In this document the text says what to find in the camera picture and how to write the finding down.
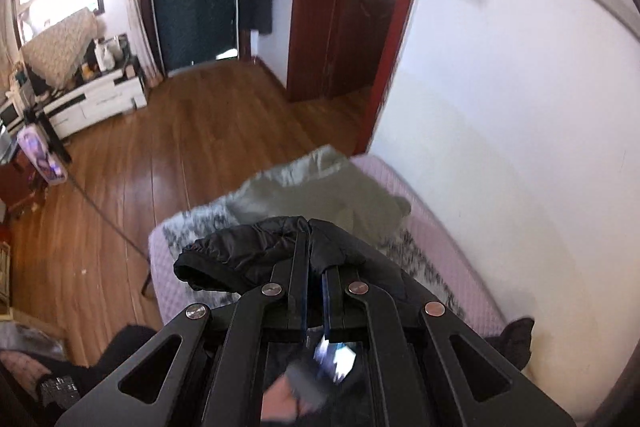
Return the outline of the person's hand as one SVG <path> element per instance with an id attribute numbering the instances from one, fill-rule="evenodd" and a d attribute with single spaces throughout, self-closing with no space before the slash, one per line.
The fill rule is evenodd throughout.
<path id="1" fill-rule="evenodd" d="M 293 425 L 299 419 L 318 410 L 318 407 L 299 398 L 288 376 L 282 374 L 262 395 L 260 422 Z"/>

